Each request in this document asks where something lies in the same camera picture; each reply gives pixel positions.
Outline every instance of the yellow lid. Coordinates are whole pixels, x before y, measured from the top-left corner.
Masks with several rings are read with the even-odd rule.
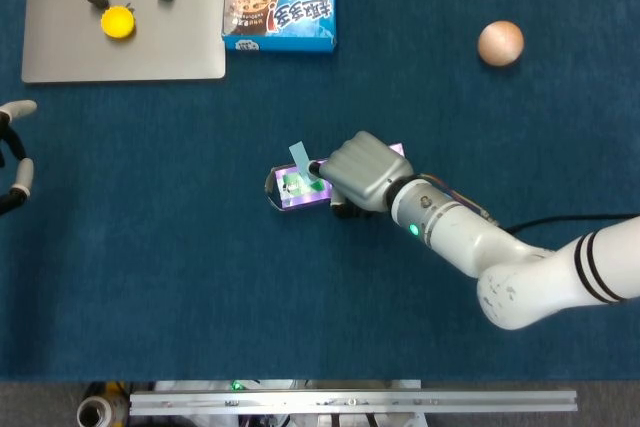
[[[133,32],[136,19],[129,9],[122,5],[114,5],[102,14],[100,20],[102,31],[113,39],[124,39]]]

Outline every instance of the cookie box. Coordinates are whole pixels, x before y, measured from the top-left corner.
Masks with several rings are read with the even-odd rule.
[[[335,0],[225,0],[223,38],[229,50],[331,52]]]

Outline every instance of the robotic arm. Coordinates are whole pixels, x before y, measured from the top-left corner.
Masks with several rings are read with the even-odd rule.
[[[358,207],[390,212],[394,222],[477,278],[482,310],[503,329],[569,307],[640,296],[640,217],[552,252],[519,241],[449,197],[366,132],[308,170]]]
[[[20,207],[31,196],[33,183],[33,161],[27,157],[18,134],[10,124],[20,117],[36,110],[36,103],[31,100],[19,100],[0,106],[0,140],[4,140],[11,153],[19,161],[16,179],[9,192],[0,196],[0,215]],[[0,153],[0,167],[4,167],[4,157]]]

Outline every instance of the blue carpet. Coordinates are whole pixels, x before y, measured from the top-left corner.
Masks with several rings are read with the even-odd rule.
[[[262,192],[288,145],[320,157],[365,129],[505,225],[637,211],[640,0],[338,0],[332,56],[30,87],[24,7],[2,0],[0,93],[39,103],[17,125],[37,178],[0,220],[0,377],[640,378],[638,303],[503,332],[388,219],[283,215]],[[527,47],[495,71],[475,42],[502,18]],[[557,248],[599,225],[522,238]]]

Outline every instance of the beige ball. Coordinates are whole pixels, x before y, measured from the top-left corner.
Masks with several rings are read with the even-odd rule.
[[[520,28],[507,20],[487,25],[478,38],[478,54],[494,67],[512,64],[524,50],[524,36]]]

